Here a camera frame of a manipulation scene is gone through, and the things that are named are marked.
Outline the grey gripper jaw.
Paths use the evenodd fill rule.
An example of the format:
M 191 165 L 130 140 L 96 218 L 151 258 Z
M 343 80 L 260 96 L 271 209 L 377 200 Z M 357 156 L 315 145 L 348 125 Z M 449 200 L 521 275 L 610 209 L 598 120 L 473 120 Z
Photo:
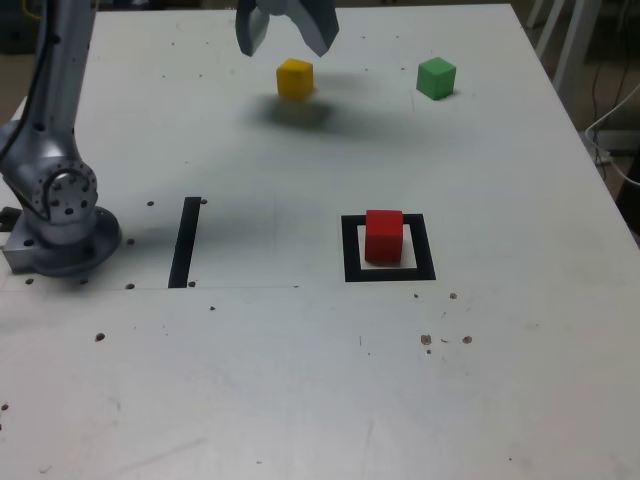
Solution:
M 266 36 L 270 15 L 260 10 L 256 0 L 239 0 L 235 31 L 241 52 L 252 57 Z
M 339 32 L 334 0 L 289 1 L 288 17 L 298 28 L 305 44 L 318 57 L 329 51 Z

